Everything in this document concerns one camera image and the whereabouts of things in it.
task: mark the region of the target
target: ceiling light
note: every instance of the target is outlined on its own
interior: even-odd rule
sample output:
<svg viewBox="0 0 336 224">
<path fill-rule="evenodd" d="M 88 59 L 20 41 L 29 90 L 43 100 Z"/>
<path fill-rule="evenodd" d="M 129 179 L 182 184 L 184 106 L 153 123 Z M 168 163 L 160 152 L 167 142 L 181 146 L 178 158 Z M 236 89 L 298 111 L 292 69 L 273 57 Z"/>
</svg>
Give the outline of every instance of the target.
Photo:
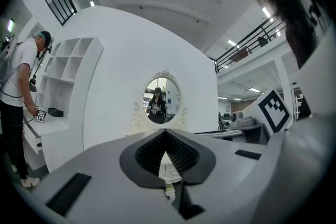
<svg viewBox="0 0 336 224">
<path fill-rule="evenodd" d="M 232 46 L 236 45 L 232 40 L 229 40 L 228 43 L 230 43 Z"/>
<path fill-rule="evenodd" d="M 262 11 L 266 14 L 267 18 L 271 17 L 270 13 L 266 10 L 265 7 L 262 9 Z"/>
<path fill-rule="evenodd" d="M 9 32 L 12 32 L 13 26 L 14 26 L 14 22 L 10 19 L 9 22 L 8 22 L 7 30 Z"/>
<path fill-rule="evenodd" d="M 250 91 L 253 91 L 253 92 L 260 92 L 259 90 L 255 89 L 255 88 L 250 88 Z"/>
</svg>

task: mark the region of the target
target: leg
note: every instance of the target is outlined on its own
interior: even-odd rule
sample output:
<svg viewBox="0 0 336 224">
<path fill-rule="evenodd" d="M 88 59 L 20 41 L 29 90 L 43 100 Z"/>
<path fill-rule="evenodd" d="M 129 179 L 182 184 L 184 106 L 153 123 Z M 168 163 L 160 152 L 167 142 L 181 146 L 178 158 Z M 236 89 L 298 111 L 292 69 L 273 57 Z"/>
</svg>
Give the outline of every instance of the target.
<svg viewBox="0 0 336 224">
<path fill-rule="evenodd" d="M 23 151 L 23 108 L 1 102 L 1 124 L 10 161 L 16 166 L 20 177 L 26 179 L 27 165 Z"/>
</svg>

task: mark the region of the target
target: white t-shirt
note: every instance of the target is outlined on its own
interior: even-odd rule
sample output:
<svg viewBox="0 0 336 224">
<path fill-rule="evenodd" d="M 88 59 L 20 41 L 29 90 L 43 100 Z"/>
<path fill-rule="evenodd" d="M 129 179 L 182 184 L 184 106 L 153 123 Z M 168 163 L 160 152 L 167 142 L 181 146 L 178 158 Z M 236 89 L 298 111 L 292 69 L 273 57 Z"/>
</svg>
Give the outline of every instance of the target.
<svg viewBox="0 0 336 224">
<path fill-rule="evenodd" d="M 37 46 L 35 40 L 33 38 L 26 39 L 23 43 L 18 45 L 13 53 L 12 58 L 12 67 L 16 69 L 17 67 L 21 66 L 23 63 L 29 64 L 30 70 L 32 70 L 34 66 L 34 60 L 37 55 Z M 18 97 L 21 96 L 21 91 L 18 87 L 18 73 L 19 69 L 15 71 L 7 80 L 7 82 L 3 85 L 2 91 Z M 3 92 L 0 91 L 0 100 L 6 104 L 13 105 L 13 106 L 24 106 L 23 105 L 23 98 L 13 98 L 5 95 Z"/>
</svg>

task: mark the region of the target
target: black slot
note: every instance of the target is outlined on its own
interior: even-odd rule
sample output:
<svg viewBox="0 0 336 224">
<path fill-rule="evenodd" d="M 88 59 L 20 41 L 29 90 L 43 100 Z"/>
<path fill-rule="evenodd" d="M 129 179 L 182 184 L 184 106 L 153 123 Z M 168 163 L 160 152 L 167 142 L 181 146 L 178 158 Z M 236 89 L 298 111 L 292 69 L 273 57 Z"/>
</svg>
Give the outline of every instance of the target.
<svg viewBox="0 0 336 224">
<path fill-rule="evenodd" d="M 75 174 L 46 205 L 64 217 L 90 179 L 91 176 L 80 173 Z"/>
<path fill-rule="evenodd" d="M 255 153 L 255 152 L 251 152 L 251 151 L 243 151 L 243 150 L 237 150 L 235 152 L 235 154 L 242 156 L 242 157 L 246 157 L 246 158 L 250 158 L 250 159 L 256 159 L 259 160 L 259 158 L 261 157 L 260 153 Z"/>
</svg>

